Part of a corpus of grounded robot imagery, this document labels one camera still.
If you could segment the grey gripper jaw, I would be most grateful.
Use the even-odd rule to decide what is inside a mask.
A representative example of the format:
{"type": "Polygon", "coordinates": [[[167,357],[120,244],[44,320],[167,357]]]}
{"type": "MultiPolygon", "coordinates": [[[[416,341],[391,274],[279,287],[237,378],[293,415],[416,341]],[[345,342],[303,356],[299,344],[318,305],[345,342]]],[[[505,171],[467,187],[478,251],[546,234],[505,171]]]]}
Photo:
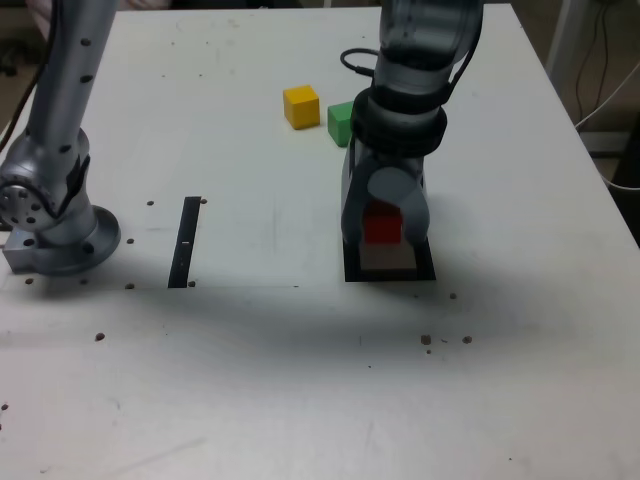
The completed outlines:
{"type": "Polygon", "coordinates": [[[346,244],[357,245],[363,238],[362,216],[372,173],[370,149],[353,136],[345,154],[341,183],[341,231],[346,244]]]}
{"type": "Polygon", "coordinates": [[[408,173],[399,168],[385,167],[370,176],[367,189],[373,198],[400,210],[404,237],[410,244],[425,242],[430,212],[422,173],[408,173]]]}

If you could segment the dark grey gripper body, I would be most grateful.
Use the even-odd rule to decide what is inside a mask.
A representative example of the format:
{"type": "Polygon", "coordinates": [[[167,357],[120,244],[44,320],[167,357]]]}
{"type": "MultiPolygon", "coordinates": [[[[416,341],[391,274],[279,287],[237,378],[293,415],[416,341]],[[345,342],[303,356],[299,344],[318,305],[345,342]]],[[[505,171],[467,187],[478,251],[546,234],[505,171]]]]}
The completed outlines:
{"type": "Polygon", "coordinates": [[[402,169],[416,178],[422,190],[425,189],[424,158],[423,157],[398,157],[380,153],[363,143],[356,144],[356,162],[365,158],[373,158],[380,167],[395,167],[402,169]]]}

